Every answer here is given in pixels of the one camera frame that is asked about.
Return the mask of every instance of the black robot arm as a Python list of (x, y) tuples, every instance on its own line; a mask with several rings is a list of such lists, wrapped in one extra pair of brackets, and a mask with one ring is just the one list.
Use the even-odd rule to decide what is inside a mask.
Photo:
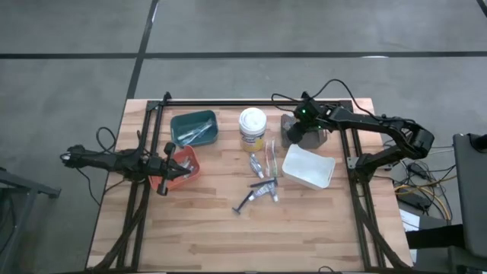
[[(164, 148), (166, 159), (157, 155), (142, 157), (141, 149), (126, 149), (117, 153), (96, 152), (84, 149), (83, 145), (75, 145), (68, 148), (68, 152), (61, 155), (61, 160), (66, 167), (82, 168), (96, 167), (110, 172), (122, 174), (127, 180), (139, 182), (147, 176), (160, 176), (165, 180), (174, 180), (179, 176), (191, 173), (190, 170), (181, 167), (172, 159), (176, 146), (168, 142)], [(158, 190), (165, 195), (165, 190)]]
[(428, 130), (411, 119), (400, 117), (357, 114), (336, 105), (320, 105), (306, 92), (303, 101), (293, 111), (298, 119), (288, 131), (293, 143), (298, 143), (308, 131), (327, 129), (360, 129), (384, 133), (392, 137), (396, 145), (374, 155), (363, 154), (355, 162), (353, 174), (357, 181), (368, 182), (375, 170), (385, 164), (392, 164), (404, 158), (425, 158), (434, 141)]

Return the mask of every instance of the jar with white lid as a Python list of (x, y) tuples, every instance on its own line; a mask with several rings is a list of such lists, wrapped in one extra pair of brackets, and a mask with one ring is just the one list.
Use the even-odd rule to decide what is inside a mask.
[(259, 151), (264, 146), (267, 116), (258, 108), (249, 107), (242, 111), (239, 119), (240, 144), (244, 151)]

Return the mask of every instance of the electrical cable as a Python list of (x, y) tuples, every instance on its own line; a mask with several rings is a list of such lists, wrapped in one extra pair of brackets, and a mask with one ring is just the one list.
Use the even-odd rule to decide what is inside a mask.
[(95, 203), (97, 203), (97, 205), (98, 205), (98, 206), (101, 206), (100, 202), (98, 202), (98, 201), (97, 201), (97, 200), (94, 198), (94, 196), (93, 196), (93, 192), (91, 192), (91, 180), (90, 180), (90, 178), (89, 178), (89, 177), (88, 177), (86, 174), (84, 174), (84, 173), (83, 173), (83, 171), (81, 171), (79, 168), (77, 168), (77, 167), (76, 167), (75, 169), (76, 169), (76, 170), (77, 170), (77, 171), (78, 171), (78, 172), (79, 172), (81, 175), (83, 175), (83, 177), (85, 177), (85, 178), (86, 178), (86, 180), (88, 180), (88, 189), (90, 190), (90, 195), (91, 195), (91, 198), (93, 198), (94, 202), (95, 202)]
[(444, 145), (444, 146), (434, 146), (434, 147), (431, 147), (431, 148), (452, 148), (453, 145)]
[[(433, 182), (433, 183), (427, 183), (425, 185), (421, 185), (421, 186), (416, 186), (416, 187), (421, 187), (421, 188), (424, 188), (424, 187), (427, 187), (427, 186), (434, 186), (434, 185), (437, 185), (439, 183), (443, 183), (443, 182), (446, 182), (446, 181), (449, 181), (449, 180), (452, 180), (452, 179), (455, 179), (457, 178), (457, 175), (455, 176), (452, 176), (452, 177), (448, 177), (446, 179), (443, 179), (443, 180), (438, 180), (436, 182)], [(416, 190), (410, 190), (409, 192), (407, 193), (397, 193), (397, 195), (407, 195), (407, 194), (410, 194), (410, 193), (413, 193), (415, 192)]]
[(445, 169), (441, 169), (441, 170), (429, 170), (429, 172), (442, 172), (442, 171), (449, 171), (450, 169), (456, 167), (456, 165), (452, 165), (451, 167), (447, 167)]
[[(140, 133), (140, 130), (137, 130), (137, 132), (135, 132), (137, 134), (137, 139), (138, 141), (140, 142), (141, 140), (141, 133)], [(152, 155), (152, 153), (150, 151), (148, 151), (146, 148), (144, 148), (144, 151), (145, 151), (145, 154), (144, 155)]]
[[(444, 180), (444, 178), (454, 169), (454, 167), (455, 167), (455, 165), (451, 167), (451, 169), (441, 178), (441, 180)], [(448, 198), (445, 195), (446, 190), (443, 190), (443, 188), (441, 188), (441, 192), (443, 193), (444, 200), (447, 203), (448, 210), (450, 211), (451, 219), (453, 220), (453, 218), (454, 218), (454, 212), (451, 210), (450, 202), (448, 201)]]
[[(402, 188), (405, 188), (405, 187), (415, 188), (414, 186), (404, 185), (404, 186), (398, 186), (398, 187), (396, 187), (394, 189), (394, 191), (399, 190), (399, 189), (402, 189)], [(428, 193), (429, 195), (431, 195), (433, 197), (433, 199), (436, 199), (440, 203), (440, 206), (444, 210), (445, 214), (447, 215), (447, 220), (451, 220), (450, 213), (447, 210), (447, 207), (443, 204), (443, 202), (438, 197), (436, 197), (435, 194), (433, 194), (433, 192), (431, 192), (430, 190), (427, 190), (426, 188), (423, 188), (422, 186), (417, 186), (417, 188), (415, 188), (415, 190), (417, 190), (417, 189), (421, 189), (422, 191), (425, 191), (426, 193)], [(396, 195), (405, 195), (405, 194), (407, 194), (407, 193), (396, 193)]]
[(293, 102), (301, 102), (300, 100), (296, 100), (294, 98), (291, 98), (291, 97), (288, 97), (288, 96), (285, 96), (283, 94), (278, 94), (278, 93), (274, 93), (271, 95), (271, 102), (272, 104), (274, 105), (275, 108), (277, 108), (278, 110), (284, 110), (284, 111), (289, 111), (289, 112), (293, 112), (293, 110), (288, 110), (288, 109), (285, 109), (285, 108), (282, 108), (280, 107), (275, 101), (274, 101), (274, 96), (279, 96), (279, 97), (283, 97), (283, 98), (286, 98), (288, 100), (291, 100)]
[[(112, 137), (113, 141), (112, 141), (112, 144), (107, 148), (100, 140), (100, 132), (101, 130), (106, 130), (108, 131), (108, 133), (110, 134), (110, 136)], [(128, 157), (128, 156), (132, 156), (134, 155), (142, 146), (142, 143), (140, 142), (140, 139), (139, 139), (139, 143), (138, 143), (138, 146), (136, 149), (134, 149), (133, 151), (131, 151), (130, 153), (126, 154), (126, 155), (121, 155), (120, 153), (117, 153), (117, 152), (112, 152), (111, 149), (112, 148), (115, 148), (115, 145), (116, 145), (116, 138), (115, 138), (115, 134), (113, 134), (112, 130), (107, 128), (106, 126), (101, 126), (98, 128), (96, 134), (95, 134), (95, 139), (97, 140), (97, 143), (98, 145), (101, 147), (102, 151), (97, 151), (97, 152), (94, 152), (94, 153), (84, 153), (83, 155), (90, 155), (90, 156), (96, 156), (96, 155), (102, 155), (104, 153), (108, 153), (108, 154), (111, 154), (111, 155), (117, 155), (117, 156), (120, 156), (120, 157)], [(65, 159), (63, 159), (64, 156), (69, 156), (71, 153), (70, 152), (65, 152), (65, 153), (62, 153), (59, 158), (64, 161)]]
[[(411, 178), (412, 178), (412, 176), (413, 176), (413, 175), (411, 175), (411, 173), (409, 172), (409, 170), (408, 170), (408, 168), (407, 168), (406, 164), (404, 163), (404, 161), (403, 161), (403, 160), (401, 160), (401, 161), (400, 161), (400, 163), (401, 163), (401, 165), (404, 167), (404, 171), (406, 172), (406, 179), (404, 179), (403, 181), (400, 181), (400, 182), (398, 182), (398, 183), (399, 183), (400, 185), (405, 184), (405, 185), (413, 185), (413, 186), (417, 186), (417, 185), (416, 185), (416, 184), (415, 184), (415, 183), (414, 183), (414, 182), (411, 180)], [(443, 219), (445, 219), (445, 218), (446, 218), (446, 216), (445, 216), (445, 215), (444, 215), (444, 213), (441, 211), (440, 207), (439, 207), (439, 206), (438, 206), (438, 205), (437, 205), (437, 204), (434, 202), (434, 198), (430, 198), (430, 197), (429, 197), (429, 196), (426, 194), (426, 192), (425, 192), (425, 191), (422, 191), (421, 189), (419, 189), (419, 192), (420, 192), (420, 193), (421, 193), (421, 194), (422, 194), (422, 195), (423, 195), (423, 196), (424, 196), (424, 197), (425, 197), (425, 198), (426, 198), (426, 199), (427, 199), (427, 200), (430, 202), (430, 203), (429, 203), (428, 208), (429, 208), (429, 207), (431, 207), (431, 205), (433, 205), (433, 206), (434, 206), (434, 207), (435, 207), (435, 208), (438, 210), (438, 212), (440, 212), (441, 217), (442, 217)], [(428, 216), (429, 216), (429, 212), (428, 212), (428, 210), (423, 210), (423, 214), (426, 214), (426, 215), (428, 215)]]
[[(334, 82), (334, 81), (335, 81), (335, 82), (339, 82), (340, 84), (342, 84), (342, 86), (343, 86), (343, 87), (344, 87), (344, 88), (347, 90), (347, 92), (349, 93), (350, 98), (352, 99), (353, 103), (355, 104), (355, 106), (357, 106), (357, 108), (358, 108), (359, 110), (361, 110), (361, 111), (365, 112), (365, 113), (366, 113), (366, 114), (368, 114), (368, 115), (369, 115), (369, 116), (370, 116), (372, 119), (375, 119), (375, 120), (376, 120), (376, 121), (378, 121), (378, 122), (386, 120), (386, 119), (383, 119), (383, 118), (378, 118), (378, 117), (376, 117), (376, 116), (375, 116), (373, 113), (371, 113), (370, 111), (366, 110), (366, 109), (365, 109), (365, 108), (363, 108), (363, 107), (360, 107), (360, 105), (359, 105), (359, 104), (357, 104), (357, 100), (356, 100), (356, 99), (355, 99), (355, 97), (353, 96), (353, 94), (352, 94), (352, 92), (350, 91), (349, 87), (348, 87), (348, 86), (347, 86), (347, 85), (346, 85), (346, 84), (345, 84), (345, 83), (344, 83), (342, 80), (340, 80), (340, 79), (336, 79), (336, 78), (334, 78), (334, 79), (330, 79), (330, 80), (328, 80), (328, 82), (327, 82), (327, 83), (325, 83), (325, 85), (324, 85), (324, 86), (322, 86), (322, 88), (321, 88), (321, 89), (320, 89), (320, 90), (319, 90), (319, 91), (318, 91), (318, 92), (317, 92), (315, 95), (313, 95), (313, 96), (311, 96), (311, 97), (314, 99), (316, 96), (320, 95), (320, 94), (321, 94), (321, 92), (323, 92), (323, 91), (325, 90), (325, 88), (328, 86), (328, 84), (330, 84), (330, 83), (332, 83), (332, 82)], [(407, 122), (411, 122), (411, 123), (416, 124), (416, 121), (415, 121), (415, 120), (413, 120), (413, 119), (403, 119), (403, 118), (397, 118), (397, 119), (392, 118), (392, 119), (391, 119), (391, 118), (387, 118), (387, 121), (388, 121), (388, 122), (393, 122), (393, 121), (407, 121)]]
[(331, 267), (329, 266), (321, 266), (319, 269), (318, 269), (318, 273), (321, 273), (321, 269), (323, 268), (326, 268), (328, 269), (331, 273), (335, 273), (335, 270), (333, 270)]
[(15, 229), (17, 229), (17, 221), (16, 221), (17, 218), (15, 217), (14, 200), (12, 199), (11, 194), (8, 195), (8, 200), (10, 202), (10, 213), (11, 213), (11, 217), (12, 217), (12, 230), (11, 230), (10, 234), (8, 235), (6, 242), (3, 244), (3, 247), (0, 249), (0, 254), (3, 253), (3, 251), (7, 247), (8, 243), (10, 242), (10, 239), (14, 235)]
[(448, 150), (443, 150), (443, 151), (433, 151), (433, 152), (428, 153), (428, 155), (435, 155), (438, 153), (445, 153), (445, 152), (452, 152), (452, 151), (453, 151), (453, 149), (448, 149)]
[(125, 179), (123, 179), (123, 180), (121, 180), (120, 182), (118, 182), (118, 183), (116, 183), (116, 184), (114, 184), (114, 185), (112, 185), (112, 186), (108, 187), (108, 188), (107, 188), (107, 189), (106, 189), (106, 190), (103, 192), (103, 194), (106, 194), (106, 193), (108, 192), (108, 190), (111, 190), (111, 189), (112, 189), (112, 188), (114, 188), (115, 186), (118, 186), (118, 185), (120, 185), (121, 183), (123, 183), (123, 182), (125, 182), (125, 181), (126, 181), (126, 180), (125, 180)]
[[(411, 224), (410, 224), (410, 223), (408, 223), (407, 221), (403, 221), (403, 223), (405, 223), (406, 225), (411, 225)], [(415, 226), (415, 225), (411, 225), (411, 226), (412, 226), (412, 227), (414, 227), (414, 228), (418, 228), (419, 230), (421, 229), (421, 228), (419, 228), (418, 226)]]

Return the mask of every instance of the metal stand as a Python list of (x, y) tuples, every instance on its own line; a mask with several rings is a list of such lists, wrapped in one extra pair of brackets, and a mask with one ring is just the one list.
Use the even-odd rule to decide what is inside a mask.
[(25, 203), (22, 207), (20, 215), (16, 218), (16, 222), (13, 227), (13, 232), (10, 240), (3, 251), (0, 261), (0, 274), (11, 273), (12, 263), (14, 261), (14, 255), (17, 253), (17, 248), (21, 239), (21, 235), (24, 232), (25, 225), (32, 210), (33, 203), (37, 198), (37, 194), (46, 194), (50, 199), (59, 197), (61, 193), (60, 189), (54, 189), (52, 187), (37, 183), (28, 179), (24, 179), (17, 175), (10, 174), (4, 169), (0, 169), (0, 183), (4, 183), (11, 188), (4, 189), (5, 191), (17, 190), (25, 193)]
[[(141, 142), (145, 145), (145, 139), (147, 137), (148, 132), (148, 124), (150, 120), (150, 112), (152, 110), (158, 110), (156, 123), (154, 126), (154, 136), (153, 142), (151, 144), (151, 153), (157, 153), (157, 141), (159, 135), (159, 129), (161, 127), (161, 120), (162, 120), (162, 112), (163, 107), (193, 107), (193, 106), (207, 106), (207, 107), (214, 107), (214, 106), (272, 106), (272, 103), (269, 100), (185, 100), (185, 101), (172, 101), (170, 99), (170, 95), (166, 94), (164, 96), (163, 101), (149, 101), (147, 103), (146, 114), (144, 118), (144, 126), (142, 128), (142, 138)], [(345, 108), (352, 109), (352, 102), (350, 100), (341, 100), (341, 101), (321, 101), (325, 104), (338, 104)], [(295, 106), (297, 103), (292, 101), (285, 101), (279, 102), (279, 105), (282, 106)], [(350, 147), (348, 145), (347, 135), (345, 130), (340, 131), (340, 135), (342, 137), (342, 146), (345, 158), (351, 157)], [(354, 145), (356, 150), (356, 155), (361, 155), (361, 146), (360, 141), (358, 138), (358, 132), (356, 130), (352, 130), (352, 138), (354, 139)], [(415, 272), (412, 269), (408, 269), (407, 265), (404, 264), (402, 261), (399, 260), (399, 257), (394, 256), (395, 253), (389, 247), (387, 242), (384, 238), (380, 235), (378, 228), (377, 228), (377, 219), (375, 218), (374, 206), (371, 197), (370, 187), (367, 184), (362, 185), (364, 189), (364, 197), (365, 197), (365, 205), (366, 209), (363, 209), (360, 203), (360, 199), (358, 196), (357, 190), (357, 182), (352, 179), (352, 168), (347, 168), (349, 173), (349, 182), (350, 182), (350, 191), (352, 194), (352, 205), (355, 212), (355, 220), (357, 225), (357, 232), (358, 232), (358, 241), (359, 246), (361, 249), (361, 255), (364, 264), (364, 270), (368, 272), (394, 272), (398, 269), (388, 269), (385, 268), (385, 259), (384, 254), (388, 255), (388, 259), (395, 267), (401, 268), (400, 272), (410, 273)], [(148, 197), (150, 186), (146, 182), (144, 183), (144, 190), (142, 193), (142, 199), (140, 202), (139, 207), (137, 208), (135, 214), (134, 205), (135, 205), (135, 197), (137, 195), (138, 184), (134, 183), (131, 187), (131, 191), (129, 194), (129, 201), (126, 210), (126, 220), (124, 222), (124, 229), (123, 233), (120, 236), (119, 240), (115, 243), (113, 248), (110, 252), (105, 256), (103, 261), (95, 266), (93, 269), (86, 269), (84, 273), (112, 273), (112, 272), (119, 272), (119, 273), (127, 273), (127, 272), (137, 272), (138, 271), (138, 262), (140, 257), (140, 251), (142, 247), (142, 237), (144, 231), (144, 223), (145, 223), (145, 214), (147, 212), (147, 205), (148, 205)], [(371, 265), (371, 257), (368, 251), (368, 244), (367, 239), (365, 237), (365, 230), (364, 226), (368, 228), (370, 233), (373, 236), (374, 240), (374, 253), (378, 261), (378, 267)], [(130, 234), (134, 231), (135, 227), (137, 227), (137, 232), (135, 236), (135, 244), (133, 249), (132, 255), (132, 262), (130, 266), (125, 265), (126, 261), (126, 242), (129, 239)], [(115, 268), (110, 268), (115, 257), (117, 258)]]

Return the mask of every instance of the white plastic container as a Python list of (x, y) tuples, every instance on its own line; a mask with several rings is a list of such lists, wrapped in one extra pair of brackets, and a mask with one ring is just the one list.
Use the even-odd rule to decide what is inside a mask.
[(316, 155), (298, 145), (289, 147), (282, 164), (284, 177), (314, 190), (322, 190), (329, 186), (334, 169), (335, 158)]
[(258, 108), (250, 107), (240, 114), (240, 144), (244, 151), (259, 151), (264, 146), (267, 116)]

